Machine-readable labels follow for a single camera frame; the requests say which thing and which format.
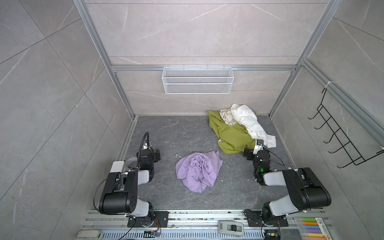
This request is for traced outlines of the purple cloth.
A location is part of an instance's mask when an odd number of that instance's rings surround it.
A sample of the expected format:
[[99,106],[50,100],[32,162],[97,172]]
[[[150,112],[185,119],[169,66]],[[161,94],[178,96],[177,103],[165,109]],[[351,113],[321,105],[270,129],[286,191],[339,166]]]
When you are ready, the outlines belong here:
[[201,194],[213,188],[223,166],[218,151],[193,153],[176,164],[176,176],[193,193]]

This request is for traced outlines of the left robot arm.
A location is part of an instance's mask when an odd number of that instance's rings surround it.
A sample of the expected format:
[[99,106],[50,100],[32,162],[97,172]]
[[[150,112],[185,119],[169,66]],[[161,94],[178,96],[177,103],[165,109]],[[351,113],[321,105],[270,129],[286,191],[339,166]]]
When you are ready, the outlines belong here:
[[99,201],[93,197],[95,210],[103,215],[123,215],[128,218],[128,228],[155,228],[157,232],[165,228],[169,221],[169,212],[155,211],[150,202],[140,200],[138,186],[150,183],[155,174],[154,163],[161,160],[161,153],[153,149],[150,133],[145,132],[139,150],[125,161],[115,161],[111,170],[97,189],[104,186]]

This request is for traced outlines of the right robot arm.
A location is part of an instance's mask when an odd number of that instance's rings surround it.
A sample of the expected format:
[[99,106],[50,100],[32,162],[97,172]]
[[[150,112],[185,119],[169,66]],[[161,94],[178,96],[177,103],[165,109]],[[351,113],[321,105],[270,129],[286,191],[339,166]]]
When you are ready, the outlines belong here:
[[276,226],[286,215],[327,207],[332,198],[327,189],[310,168],[271,171],[271,151],[262,147],[254,153],[245,147],[243,156],[252,161],[254,177],[261,186],[283,186],[288,195],[267,202],[261,211],[245,210],[246,217],[259,226]]

